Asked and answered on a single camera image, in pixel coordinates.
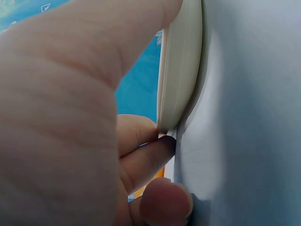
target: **gray surface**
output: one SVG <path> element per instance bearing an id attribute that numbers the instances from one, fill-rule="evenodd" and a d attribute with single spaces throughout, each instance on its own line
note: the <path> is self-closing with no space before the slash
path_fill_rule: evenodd
<path id="1" fill-rule="evenodd" d="M 300 226 L 301 1 L 204 0 L 203 11 L 204 79 L 175 163 L 191 225 Z"/>

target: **blue background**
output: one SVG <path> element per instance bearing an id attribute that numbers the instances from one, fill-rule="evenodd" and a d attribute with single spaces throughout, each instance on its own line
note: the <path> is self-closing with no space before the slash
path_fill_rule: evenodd
<path id="1" fill-rule="evenodd" d="M 0 33 L 44 10 L 66 3 L 67 0 L 0 0 Z M 156 121 L 158 68 L 161 32 L 158 32 L 137 63 L 122 80 L 116 92 L 118 113 L 147 116 Z"/>

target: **hand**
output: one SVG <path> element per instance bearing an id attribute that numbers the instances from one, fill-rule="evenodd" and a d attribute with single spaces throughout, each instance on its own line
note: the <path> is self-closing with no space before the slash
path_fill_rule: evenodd
<path id="1" fill-rule="evenodd" d="M 186 225 L 192 198 L 168 179 L 154 180 L 142 197 L 127 202 L 129 194 L 144 186 L 173 157 L 175 140 L 168 136 L 158 139 L 156 124 L 136 115 L 119 115 L 117 134 L 120 183 L 115 225 Z"/>
<path id="2" fill-rule="evenodd" d="M 181 3 L 72 0 L 0 36 L 0 225 L 114 222 L 114 92 Z"/>

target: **white plastic device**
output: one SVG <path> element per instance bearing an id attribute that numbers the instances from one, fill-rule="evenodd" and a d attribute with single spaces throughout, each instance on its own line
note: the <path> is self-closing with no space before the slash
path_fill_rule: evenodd
<path id="1" fill-rule="evenodd" d="M 190 100 L 198 77 L 202 51 L 200 0 L 184 0 L 170 26 L 163 30 L 158 81 L 157 124 L 173 129 Z"/>

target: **light blue fabric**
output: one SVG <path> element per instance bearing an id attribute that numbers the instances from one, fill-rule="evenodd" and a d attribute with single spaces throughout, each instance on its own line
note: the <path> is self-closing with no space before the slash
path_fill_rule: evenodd
<path id="1" fill-rule="evenodd" d="M 30 16 L 50 10 L 67 0 L 0 0 L 0 34 Z M 156 121 L 159 32 L 116 92 L 118 113 L 147 116 Z"/>
<path id="2" fill-rule="evenodd" d="M 301 1 L 202 0 L 194 97 L 175 180 L 191 226 L 301 226 Z"/>

